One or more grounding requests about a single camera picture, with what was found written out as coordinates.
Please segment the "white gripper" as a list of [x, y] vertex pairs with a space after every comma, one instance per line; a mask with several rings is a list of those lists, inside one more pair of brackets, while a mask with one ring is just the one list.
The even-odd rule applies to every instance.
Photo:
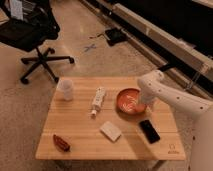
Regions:
[[147, 89], [142, 88], [139, 93], [139, 102], [146, 105], [151, 105], [155, 101], [155, 96]]

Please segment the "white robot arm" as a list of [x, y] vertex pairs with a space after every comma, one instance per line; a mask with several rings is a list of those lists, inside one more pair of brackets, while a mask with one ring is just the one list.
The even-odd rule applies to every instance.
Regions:
[[190, 114], [195, 119], [190, 171], [213, 171], [213, 100], [180, 91], [162, 83], [165, 76], [153, 70], [140, 76], [140, 101], [150, 104], [157, 97], [168, 105]]

